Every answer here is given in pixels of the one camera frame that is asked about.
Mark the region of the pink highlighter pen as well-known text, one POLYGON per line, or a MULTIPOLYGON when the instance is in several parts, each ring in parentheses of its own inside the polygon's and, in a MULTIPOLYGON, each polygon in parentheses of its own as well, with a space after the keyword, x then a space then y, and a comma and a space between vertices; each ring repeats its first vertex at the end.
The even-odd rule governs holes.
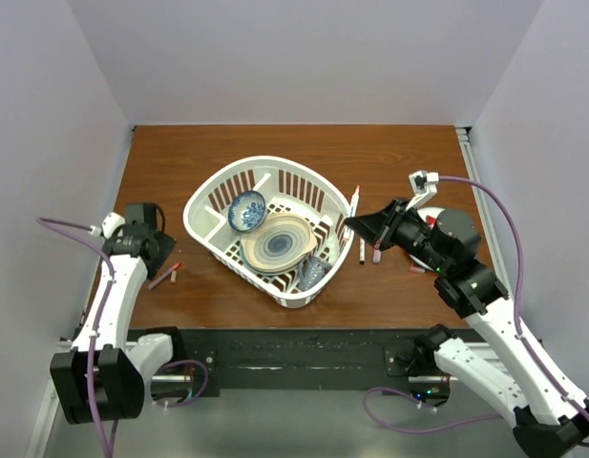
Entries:
POLYGON ((382 258, 381 241, 377 240, 373 245, 372 262, 377 264, 381 261, 381 258, 382 258))

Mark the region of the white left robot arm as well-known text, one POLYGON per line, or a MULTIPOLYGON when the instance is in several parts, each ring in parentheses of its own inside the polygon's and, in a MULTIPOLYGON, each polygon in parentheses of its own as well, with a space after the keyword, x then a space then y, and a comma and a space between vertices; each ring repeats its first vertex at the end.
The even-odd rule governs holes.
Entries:
POLYGON ((176 241, 154 223, 128 223, 111 213, 85 232, 102 240, 95 298, 71 348, 57 353, 50 373, 66 420, 87 424, 97 414, 136 418, 152 376, 180 372, 186 351, 175 327, 149 330, 133 345, 127 337, 137 295, 167 261, 176 241))

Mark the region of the white black marker pen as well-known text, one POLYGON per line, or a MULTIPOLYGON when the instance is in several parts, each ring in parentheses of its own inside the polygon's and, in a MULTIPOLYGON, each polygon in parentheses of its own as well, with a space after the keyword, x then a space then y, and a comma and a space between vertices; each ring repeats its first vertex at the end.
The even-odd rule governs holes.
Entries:
POLYGON ((359 240, 359 263, 360 265, 366 263, 366 243, 362 239, 359 240))

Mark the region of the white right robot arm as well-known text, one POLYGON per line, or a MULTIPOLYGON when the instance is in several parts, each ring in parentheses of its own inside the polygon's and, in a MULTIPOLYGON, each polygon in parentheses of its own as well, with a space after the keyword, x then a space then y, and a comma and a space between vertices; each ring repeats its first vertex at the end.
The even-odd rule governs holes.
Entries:
POLYGON ((489 345, 503 367, 475 357, 442 324, 414 341, 413 361, 427 375, 453 375, 490 404, 529 457, 561 457, 589 437, 589 396, 552 362, 524 323, 494 271, 476 257, 481 237, 462 210, 446 209, 433 226, 403 198, 346 226, 381 251, 397 246, 437 276, 441 300, 489 345))

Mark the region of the white red pen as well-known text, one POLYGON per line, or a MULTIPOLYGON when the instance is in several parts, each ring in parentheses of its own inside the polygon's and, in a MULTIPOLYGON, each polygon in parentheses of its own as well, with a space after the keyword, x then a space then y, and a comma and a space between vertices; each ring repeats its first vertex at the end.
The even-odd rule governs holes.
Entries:
MULTIPOLYGON (((348 217, 349 218, 353 218, 356 214, 357 211, 357 207, 358 207, 358 203, 359 203, 359 199, 360 199, 360 186, 357 185, 356 189, 351 197, 350 200, 350 205, 349 205, 349 211, 348 211, 348 217)), ((351 229, 344 224, 344 232, 343 232, 343 242, 347 242, 351 237, 351 229)))

